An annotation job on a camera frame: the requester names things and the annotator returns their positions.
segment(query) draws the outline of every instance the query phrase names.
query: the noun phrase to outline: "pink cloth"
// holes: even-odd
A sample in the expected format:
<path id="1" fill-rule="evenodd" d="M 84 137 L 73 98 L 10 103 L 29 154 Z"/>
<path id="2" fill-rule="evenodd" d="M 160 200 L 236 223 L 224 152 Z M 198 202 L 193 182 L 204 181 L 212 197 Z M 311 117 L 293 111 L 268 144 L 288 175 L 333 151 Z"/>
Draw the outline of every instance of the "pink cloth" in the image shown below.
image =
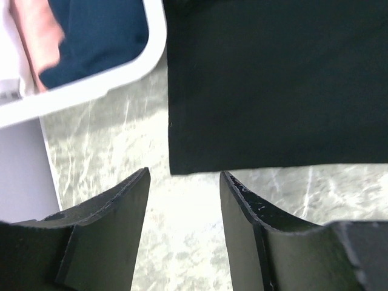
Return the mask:
<path id="1" fill-rule="evenodd" d="M 58 44 L 64 34 L 47 0 L 11 0 L 11 13 L 21 35 L 36 85 L 46 88 L 38 75 L 59 62 Z"/>

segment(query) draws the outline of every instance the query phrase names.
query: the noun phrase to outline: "black towel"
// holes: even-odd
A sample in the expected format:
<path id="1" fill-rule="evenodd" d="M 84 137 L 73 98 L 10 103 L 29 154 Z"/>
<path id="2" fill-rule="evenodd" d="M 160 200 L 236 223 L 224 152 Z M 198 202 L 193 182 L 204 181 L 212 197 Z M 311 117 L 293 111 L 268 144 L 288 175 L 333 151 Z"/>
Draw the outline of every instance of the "black towel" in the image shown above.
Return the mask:
<path id="1" fill-rule="evenodd" d="M 199 1 L 168 25 L 171 174 L 388 162 L 388 1 Z"/>
<path id="2" fill-rule="evenodd" d="M 49 89 L 135 59 L 148 41 L 142 0 L 49 0 L 65 39 L 39 78 Z"/>

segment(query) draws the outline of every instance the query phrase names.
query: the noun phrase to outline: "laundry basket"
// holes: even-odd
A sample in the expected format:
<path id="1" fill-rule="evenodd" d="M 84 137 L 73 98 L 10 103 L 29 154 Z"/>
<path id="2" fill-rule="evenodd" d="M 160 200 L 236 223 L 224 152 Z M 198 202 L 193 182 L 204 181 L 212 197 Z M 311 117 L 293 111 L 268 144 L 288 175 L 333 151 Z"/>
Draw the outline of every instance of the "laundry basket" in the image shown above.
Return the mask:
<path id="1" fill-rule="evenodd" d="M 143 0 L 149 27 L 133 61 L 25 99 L 0 103 L 0 220 L 41 219 L 62 210 L 40 117 L 105 96 L 157 65 L 166 45 L 162 0 Z"/>

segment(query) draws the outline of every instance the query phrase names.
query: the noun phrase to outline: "white cloth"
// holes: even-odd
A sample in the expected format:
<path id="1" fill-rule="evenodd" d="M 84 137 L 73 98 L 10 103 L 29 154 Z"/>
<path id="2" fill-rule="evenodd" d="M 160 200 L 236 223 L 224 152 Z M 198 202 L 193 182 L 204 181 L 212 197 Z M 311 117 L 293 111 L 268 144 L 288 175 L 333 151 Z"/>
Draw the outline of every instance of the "white cloth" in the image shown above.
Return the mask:
<path id="1" fill-rule="evenodd" d="M 35 85 L 16 24 L 10 0 L 0 0 L 0 97 L 34 94 Z"/>

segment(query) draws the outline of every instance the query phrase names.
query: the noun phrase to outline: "gray veined marble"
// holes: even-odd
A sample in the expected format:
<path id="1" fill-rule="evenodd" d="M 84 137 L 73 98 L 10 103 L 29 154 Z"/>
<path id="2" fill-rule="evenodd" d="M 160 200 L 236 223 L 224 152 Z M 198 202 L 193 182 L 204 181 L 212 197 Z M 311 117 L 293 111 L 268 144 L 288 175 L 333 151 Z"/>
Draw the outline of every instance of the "gray veined marble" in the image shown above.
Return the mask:
<path id="1" fill-rule="evenodd" d="M 169 175 L 167 62 L 105 98 L 47 116 L 64 208 L 149 167 L 152 185 L 132 290 L 231 290 L 217 173 Z M 309 221 L 387 219 L 387 165 L 234 171 L 247 187 Z"/>

